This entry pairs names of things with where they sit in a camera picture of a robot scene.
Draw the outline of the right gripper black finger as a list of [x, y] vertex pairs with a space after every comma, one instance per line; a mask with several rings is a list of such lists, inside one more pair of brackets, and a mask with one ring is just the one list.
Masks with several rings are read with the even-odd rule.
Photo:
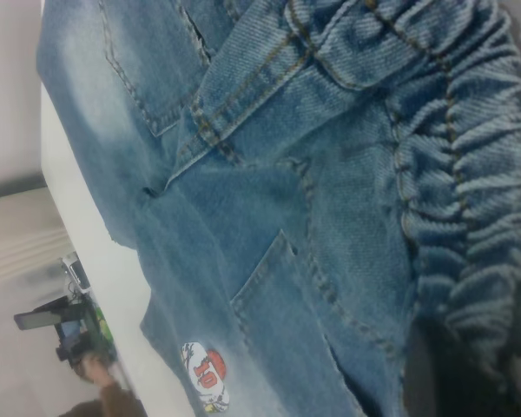
[[403, 401], [409, 416], [469, 416], [466, 356], [442, 328], [415, 323], [410, 330]]

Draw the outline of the bystander bare hand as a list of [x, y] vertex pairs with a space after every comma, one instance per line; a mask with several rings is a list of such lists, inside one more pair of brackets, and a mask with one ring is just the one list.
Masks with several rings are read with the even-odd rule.
[[83, 376], [99, 388], [114, 386], [116, 380], [97, 354], [86, 354], [81, 360]]

